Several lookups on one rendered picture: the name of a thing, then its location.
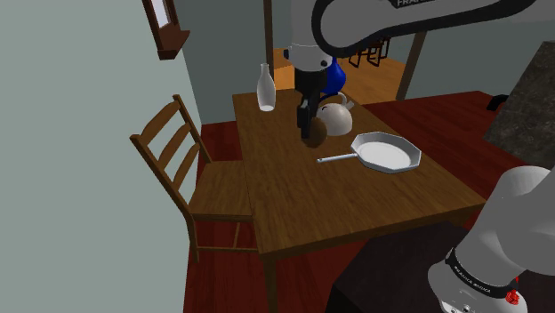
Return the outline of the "blue vase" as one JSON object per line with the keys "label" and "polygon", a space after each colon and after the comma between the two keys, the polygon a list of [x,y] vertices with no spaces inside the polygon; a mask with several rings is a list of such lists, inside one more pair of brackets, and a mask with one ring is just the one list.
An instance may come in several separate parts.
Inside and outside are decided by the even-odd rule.
{"label": "blue vase", "polygon": [[338,93],[346,83],[346,75],[337,59],[333,57],[331,65],[326,69],[326,86],[321,90],[325,95]]}

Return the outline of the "white kettle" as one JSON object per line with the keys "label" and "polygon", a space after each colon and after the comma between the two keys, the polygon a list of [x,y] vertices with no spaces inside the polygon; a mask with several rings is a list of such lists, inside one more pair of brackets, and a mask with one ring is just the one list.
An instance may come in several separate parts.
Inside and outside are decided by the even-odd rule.
{"label": "white kettle", "polygon": [[352,115],[350,110],[354,103],[348,100],[344,93],[339,92],[342,98],[341,103],[327,103],[317,110],[319,118],[326,126],[328,136],[342,136],[349,133],[352,129]]}

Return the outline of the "clear glass bottle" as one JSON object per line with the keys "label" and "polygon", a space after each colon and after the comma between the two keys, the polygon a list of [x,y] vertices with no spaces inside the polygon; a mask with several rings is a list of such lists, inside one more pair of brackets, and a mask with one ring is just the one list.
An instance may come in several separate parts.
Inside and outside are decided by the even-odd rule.
{"label": "clear glass bottle", "polygon": [[269,112],[276,107],[276,87],[270,75],[268,63],[261,64],[261,74],[258,79],[256,94],[261,111]]}

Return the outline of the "brown round fruit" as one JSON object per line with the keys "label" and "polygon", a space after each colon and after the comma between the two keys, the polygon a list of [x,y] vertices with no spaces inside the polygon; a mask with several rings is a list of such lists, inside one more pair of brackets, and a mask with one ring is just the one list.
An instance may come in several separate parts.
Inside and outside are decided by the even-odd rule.
{"label": "brown round fruit", "polygon": [[326,140],[326,137],[326,124],[318,117],[314,117],[310,123],[310,135],[302,139],[302,142],[309,148],[317,148]]}

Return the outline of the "dark bar stools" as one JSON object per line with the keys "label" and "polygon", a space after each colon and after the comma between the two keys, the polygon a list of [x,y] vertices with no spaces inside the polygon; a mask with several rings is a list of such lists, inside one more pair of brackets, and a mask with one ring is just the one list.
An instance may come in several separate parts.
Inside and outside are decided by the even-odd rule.
{"label": "dark bar stools", "polygon": [[363,56],[366,61],[375,67],[379,67],[381,60],[388,57],[390,48],[390,36],[386,36],[378,41],[370,43],[363,51],[357,51],[354,55],[349,57],[349,64],[355,68],[360,66],[360,61]]}

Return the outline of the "silver frying pan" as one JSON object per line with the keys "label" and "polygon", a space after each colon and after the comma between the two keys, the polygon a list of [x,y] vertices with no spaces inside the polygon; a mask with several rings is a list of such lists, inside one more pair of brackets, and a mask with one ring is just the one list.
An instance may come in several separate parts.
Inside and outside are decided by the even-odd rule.
{"label": "silver frying pan", "polygon": [[394,174],[411,171],[421,163],[422,151],[404,137],[386,132],[358,134],[350,144],[351,152],[319,158],[319,164],[355,157],[366,168]]}

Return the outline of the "wooden table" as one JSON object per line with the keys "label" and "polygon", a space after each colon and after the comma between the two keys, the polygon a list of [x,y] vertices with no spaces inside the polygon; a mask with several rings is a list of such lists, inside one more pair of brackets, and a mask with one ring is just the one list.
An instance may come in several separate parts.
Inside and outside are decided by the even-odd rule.
{"label": "wooden table", "polygon": [[397,174],[373,171],[355,159],[319,163],[346,153],[359,133],[395,132],[360,105],[352,110],[350,134],[309,148],[296,126],[298,92],[279,91],[270,112],[259,109],[255,93],[232,100],[269,313],[278,313],[278,260],[464,219],[486,202],[429,156]]}

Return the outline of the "wooden chair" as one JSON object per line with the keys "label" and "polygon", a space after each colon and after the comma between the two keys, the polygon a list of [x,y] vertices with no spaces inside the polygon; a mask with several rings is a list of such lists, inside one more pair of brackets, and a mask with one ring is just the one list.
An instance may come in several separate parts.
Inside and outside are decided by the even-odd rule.
{"label": "wooden chair", "polygon": [[[181,115],[183,123],[165,144],[160,155],[155,156],[149,144],[176,114]],[[170,177],[166,167],[187,136],[192,137],[194,144],[182,159],[175,175]],[[258,251],[256,248],[237,245],[240,226],[253,220],[244,164],[241,161],[212,160],[180,95],[174,94],[173,101],[161,108],[148,121],[141,133],[131,135],[130,141],[186,221],[189,232],[189,253],[193,262],[199,262],[201,251],[233,253]],[[196,157],[202,157],[205,160],[205,167],[191,199],[187,201],[182,196],[180,187]],[[197,242],[197,221],[234,222],[236,228],[233,245],[230,247],[200,246]]]}

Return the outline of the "wooden framed window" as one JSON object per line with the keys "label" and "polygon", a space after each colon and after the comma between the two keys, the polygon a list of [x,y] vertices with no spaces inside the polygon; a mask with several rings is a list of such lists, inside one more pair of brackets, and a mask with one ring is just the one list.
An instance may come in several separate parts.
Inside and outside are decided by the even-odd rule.
{"label": "wooden framed window", "polygon": [[174,0],[141,0],[160,60],[174,60],[189,38],[182,30]]}

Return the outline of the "dark robot stand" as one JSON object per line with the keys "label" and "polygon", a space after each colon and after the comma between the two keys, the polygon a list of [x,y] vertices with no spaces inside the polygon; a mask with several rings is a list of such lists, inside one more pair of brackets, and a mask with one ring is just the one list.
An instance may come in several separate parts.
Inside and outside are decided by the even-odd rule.
{"label": "dark robot stand", "polygon": [[367,241],[335,280],[325,313],[474,313],[443,306],[431,290],[428,270],[453,246],[460,261],[504,259],[495,234],[465,232],[448,222]]}

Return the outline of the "dark stone counter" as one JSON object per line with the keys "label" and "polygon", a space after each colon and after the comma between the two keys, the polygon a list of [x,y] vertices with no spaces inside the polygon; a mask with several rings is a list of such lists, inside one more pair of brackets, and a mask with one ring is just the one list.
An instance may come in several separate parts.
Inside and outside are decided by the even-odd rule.
{"label": "dark stone counter", "polygon": [[529,165],[555,166],[555,40],[541,43],[484,140]]}

